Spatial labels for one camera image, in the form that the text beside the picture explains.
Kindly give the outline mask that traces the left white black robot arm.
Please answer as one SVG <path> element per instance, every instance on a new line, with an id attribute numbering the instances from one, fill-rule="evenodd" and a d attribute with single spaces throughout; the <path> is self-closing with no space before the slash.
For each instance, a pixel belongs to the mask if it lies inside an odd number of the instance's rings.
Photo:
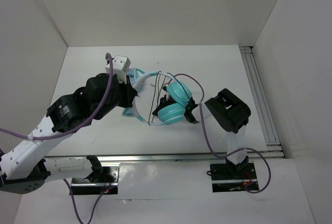
<path id="1" fill-rule="evenodd" d="M 27 194 L 53 180 L 77 177 L 95 183 L 105 178 L 109 169 L 102 167 L 95 155 L 78 159 L 47 159 L 46 155 L 77 127 L 91 125 L 93 119 L 102 119 L 117 106 L 132 106 L 137 90 L 130 82 L 119 82 L 116 76 L 107 89 L 108 78 L 107 73 L 98 74 L 89 78 L 84 87 L 60 97 L 32 132 L 33 141 L 25 138 L 1 155 L 1 191 Z M 95 110 L 98 113 L 92 118 Z"/>

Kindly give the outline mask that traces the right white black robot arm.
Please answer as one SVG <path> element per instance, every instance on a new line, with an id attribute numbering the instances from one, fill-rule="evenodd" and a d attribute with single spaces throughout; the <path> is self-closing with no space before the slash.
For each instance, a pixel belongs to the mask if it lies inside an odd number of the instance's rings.
<path id="1" fill-rule="evenodd" d="M 244 149 L 233 152 L 245 147 L 243 136 L 251 116 L 248 105 L 229 89 L 224 88 L 217 96 L 203 103 L 202 108 L 199 108 L 194 100 L 190 100 L 189 105 L 185 107 L 184 116 L 193 124 L 197 124 L 200 119 L 214 117 L 227 134 L 227 152 L 231 155 L 226 158 L 226 172 L 231 178 L 239 178 L 248 164 L 248 155 Z"/>

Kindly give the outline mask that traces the teal cat-ear headphones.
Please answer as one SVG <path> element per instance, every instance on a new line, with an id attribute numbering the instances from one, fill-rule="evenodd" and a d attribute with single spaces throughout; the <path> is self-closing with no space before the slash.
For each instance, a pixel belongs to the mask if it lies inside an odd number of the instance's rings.
<path id="1" fill-rule="evenodd" d="M 122 116 L 136 118 L 138 121 L 146 123 L 149 126 L 171 125 L 185 119 L 185 109 L 181 100 L 193 99 L 193 96 L 192 92 L 182 81 L 179 81 L 170 73 L 165 74 L 160 71 L 146 73 L 138 68 L 130 69 L 130 83 L 137 91 L 142 90 L 144 82 L 148 78 L 157 78 L 158 76 L 164 76 L 170 79 L 169 83 L 162 87 L 162 90 L 165 91 L 165 95 L 159 99 L 156 109 L 151 112 L 159 121 L 153 122 L 152 119 L 145 120 L 139 113 L 135 101 L 133 101 L 133 107 L 123 110 Z"/>

